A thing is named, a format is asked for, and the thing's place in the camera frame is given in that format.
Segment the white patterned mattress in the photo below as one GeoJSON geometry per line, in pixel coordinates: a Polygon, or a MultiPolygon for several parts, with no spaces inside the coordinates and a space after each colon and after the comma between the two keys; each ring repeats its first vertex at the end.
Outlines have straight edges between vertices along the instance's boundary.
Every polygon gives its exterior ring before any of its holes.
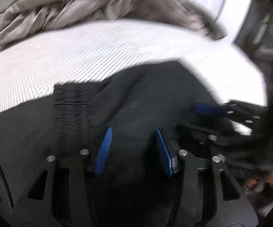
{"type": "Polygon", "coordinates": [[[267,104],[263,73],[236,46],[137,19],[41,32],[0,50],[0,112],[51,95],[56,84],[100,82],[145,63],[179,61],[218,103],[267,104]]]}

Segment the grey crumpled duvet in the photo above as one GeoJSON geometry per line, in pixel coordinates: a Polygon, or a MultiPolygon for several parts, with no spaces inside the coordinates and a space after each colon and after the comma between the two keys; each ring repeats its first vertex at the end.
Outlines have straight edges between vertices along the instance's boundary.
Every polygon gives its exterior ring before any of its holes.
{"type": "Polygon", "coordinates": [[[125,17],[181,26],[213,40],[226,35],[211,15],[187,0],[14,0],[0,19],[0,47],[39,31],[125,17]]]}

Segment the black pants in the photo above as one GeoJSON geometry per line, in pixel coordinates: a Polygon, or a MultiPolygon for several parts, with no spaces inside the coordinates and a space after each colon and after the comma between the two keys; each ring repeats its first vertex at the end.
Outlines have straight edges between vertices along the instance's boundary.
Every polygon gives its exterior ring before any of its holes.
{"type": "Polygon", "coordinates": [[[226,118],[196,114],[195,103],[217,104],[192,73],[172,61],[125,69],[101,82],[56,85],[52,95],[1,112],[0,215],[9,220],[49,155],[81,149],[93,154],[95,141],[111,127],[112,144],[91,195],[93,225],[164,226],[171,202],[156,129],[173,139],[179,124],[233,130],[226,118]]]}

